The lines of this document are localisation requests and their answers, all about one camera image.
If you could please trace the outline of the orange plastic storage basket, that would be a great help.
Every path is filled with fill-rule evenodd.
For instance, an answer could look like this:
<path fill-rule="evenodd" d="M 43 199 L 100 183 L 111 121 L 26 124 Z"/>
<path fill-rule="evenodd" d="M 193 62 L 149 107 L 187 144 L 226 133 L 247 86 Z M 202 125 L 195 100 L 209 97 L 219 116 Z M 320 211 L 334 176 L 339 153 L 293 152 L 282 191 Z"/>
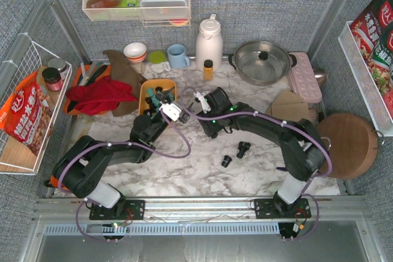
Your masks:
<path fill-rule="evenodd" d="M 177 99 L 177 86 L 171 79 L 151 79 L 145 81 L 141 86 L 139 95 L 138 114 L 154 114 L 160 107 L 161 101 L 156 98 L 157 93 L 167 91 L 167 101 L 175 101 Z"/>

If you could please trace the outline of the red cloth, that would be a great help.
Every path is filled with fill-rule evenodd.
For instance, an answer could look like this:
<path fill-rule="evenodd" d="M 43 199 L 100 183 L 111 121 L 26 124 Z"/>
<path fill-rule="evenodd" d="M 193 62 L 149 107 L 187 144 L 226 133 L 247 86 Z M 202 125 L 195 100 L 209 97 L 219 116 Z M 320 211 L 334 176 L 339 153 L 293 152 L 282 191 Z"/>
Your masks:
<path fill-rule="evenodd" d="M 121 102 L 137 101 L 131 85 L 112 80 L 108 75 L 91 85 L 71 87 L 66 97 L 76 102 L 73 109 L 87 115 L 115 110 Z"/>

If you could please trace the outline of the brown cloth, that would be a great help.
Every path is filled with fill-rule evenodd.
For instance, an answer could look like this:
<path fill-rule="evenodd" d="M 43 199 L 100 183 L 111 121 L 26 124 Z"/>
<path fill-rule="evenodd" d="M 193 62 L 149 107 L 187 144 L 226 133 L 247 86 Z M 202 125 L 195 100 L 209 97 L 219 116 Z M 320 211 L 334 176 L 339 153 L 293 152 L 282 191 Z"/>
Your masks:
<path fill-rule="evenodd" d="M 119 106 L 112 111 L 114 117 L 122 117 L 131 114 L 139 107 L 139 95 L 142 84 L 147 80 L 131 67 L 124 54 L 118 50 L 104 50 L 103 55 L 108 57 L 111 65 L 111 79 L 123 82 L 132 87 L 132 94 L 136 101 L 120 102 Z"/>

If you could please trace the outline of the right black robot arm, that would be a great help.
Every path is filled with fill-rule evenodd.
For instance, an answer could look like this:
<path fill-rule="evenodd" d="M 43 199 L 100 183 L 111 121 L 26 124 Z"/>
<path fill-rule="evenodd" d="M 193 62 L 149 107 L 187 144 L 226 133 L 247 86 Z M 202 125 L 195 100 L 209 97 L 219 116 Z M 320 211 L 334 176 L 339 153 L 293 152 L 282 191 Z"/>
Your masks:
<path fill-rule="evenodd" d="M 330 160 L 329 150 L 313 124 L 304 118 L 280 120 L 243 102 L 232 104 L 220 87 L 204 96 L 195 92 L 194 97 L 202 106 L 197 116 L 208 137 L 213 139 L 222 130 L 244 131 L 280 148 L 287 175 L 273 196 L 273 207 L 280 216 L 293 212 L 308 182 Z"/>

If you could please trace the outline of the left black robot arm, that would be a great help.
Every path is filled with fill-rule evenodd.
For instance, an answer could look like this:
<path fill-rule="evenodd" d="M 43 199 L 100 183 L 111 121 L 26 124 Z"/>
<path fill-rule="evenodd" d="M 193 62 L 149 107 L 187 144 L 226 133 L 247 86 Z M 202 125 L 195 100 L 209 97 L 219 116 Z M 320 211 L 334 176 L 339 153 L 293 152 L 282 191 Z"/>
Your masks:
<path fill-rule="evenodd" d="M 142 114 L 135 118 L 124 144 L 82 136 L 57 162 L 47 184 L 57 187 L 60 180 L 64 191 L 92 200 L 91 210 L 102 207 L 104 214 L 119 218 L 126 212 L 126 197 L 101 180 L 105 170 L 115 164 L 146 162 L 155 150 L 153 143 L 167 127 L 162 115 Z"/>

